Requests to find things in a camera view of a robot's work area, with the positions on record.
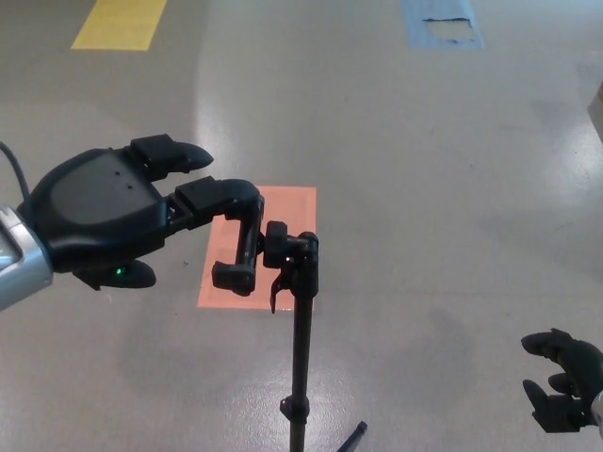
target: tripod stand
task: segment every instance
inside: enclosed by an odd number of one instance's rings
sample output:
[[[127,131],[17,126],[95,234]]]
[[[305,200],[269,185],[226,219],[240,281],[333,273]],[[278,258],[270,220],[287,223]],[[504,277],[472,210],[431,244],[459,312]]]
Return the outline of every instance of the tripod stand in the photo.
[[[312,233],[302,233],[297,237],[288,235],[286,224],[270,221],[264,241],[264,266],[281,270],[270,291],[272,313],[281,290],[290,290],[295,298],[292,393],[281,400],[280,408],[291,424],[290,452],[303,452],[305,425],[310,413],[306,393],[313,302],[318,294],[318,238]],[[337,452],[351,452],[366,431],[367,424],[361,422]]]
[[[310,414],[307,397],[312,306],[318,294],[318,238],[313,233],[297,237],[287,234],[286,224],[269,221],[266,235],[260,233],[264,198],[236,202],[225,212],[226,219],[240,220],[234,265],[216,262],[212,268],[213,285],[248,296],[255,289],[257,255],[264,252],[264,266],[281,272],[270,290],[270,309],[276,310],[276,296],[289,290],[295,298],[293,308],[293,377],[291,395],[281,400],[281,413],[291,424],[290,452],[303,452],[305,425]],[[351,452],[367,431],[361,422],[337,452]]]

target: orange rectangle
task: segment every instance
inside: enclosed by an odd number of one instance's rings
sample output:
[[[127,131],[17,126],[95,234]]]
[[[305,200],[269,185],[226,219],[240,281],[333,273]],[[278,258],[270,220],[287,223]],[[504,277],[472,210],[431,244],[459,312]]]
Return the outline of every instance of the orange rectangle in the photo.
[[[260,186],[266,201],[262,232],[271,220],[283,221],[289,235],[305,231],[316,232],[317,190],[315,187]],[[205,255],[204,274],[197,306],[219,309],[270,309],[270,287],[279,275],[279,270],[264,268],[261,256],[258,259],[255,291],[248,297],[240,297],[228,290],[217,289],[211,281],[211,268],[216,261],[233,263],[238,241],[238,221],[227,221],[224,217],[214,218]],[[293,309],[293,296],[288,291],[279,293],[276,302],[279,311]]]

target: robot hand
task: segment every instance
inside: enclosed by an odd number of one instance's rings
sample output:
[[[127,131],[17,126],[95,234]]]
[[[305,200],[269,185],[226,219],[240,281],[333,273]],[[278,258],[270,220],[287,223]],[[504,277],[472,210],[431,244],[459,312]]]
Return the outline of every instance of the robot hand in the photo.
[[[563,369],[563,373],[548,379],[560,395],[547,395],[535,382],[524,380],[524,389],[534,407],[532,416],[540,427],[547,433],[560,433],[601,426],[603,353],[592,344],[555,329],[530,334],[521,343],[528,353],[548,358]]]
[[[42,289],[53,273],[73,273],[95,290],[155,283],[137,259],[165,239],[225,215],[240,221],[236,262],[216,263],[213,283],[249,295],[261,251],[264,199],[242,180],[212,177],[162,196],[153,182],[206,167],[213,158],[167,135],[121,149],[92,149],[52,169],[17,212],[0,205],[0,310]]]

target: gray concrete floor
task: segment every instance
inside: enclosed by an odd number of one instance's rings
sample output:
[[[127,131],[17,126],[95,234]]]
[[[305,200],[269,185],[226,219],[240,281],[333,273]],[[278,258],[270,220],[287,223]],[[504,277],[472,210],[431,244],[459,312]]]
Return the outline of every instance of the gray concrete floor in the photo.
[[[600,449],[532,421],[521,380],[555,368],[519,343],[603,346],[599,0],[473,0],[466,53],[409,49],[397,0],[171,0],[149,53],[76,53],[92,4],[0,0],[0,138],[32,184],[167,132],[318,188],[308,450],[362,419],[359,452]],[[291,316],[198,310],[206,238],[149,256],[151,290],[63,276],[0,315],[0,449],[286,450]]]

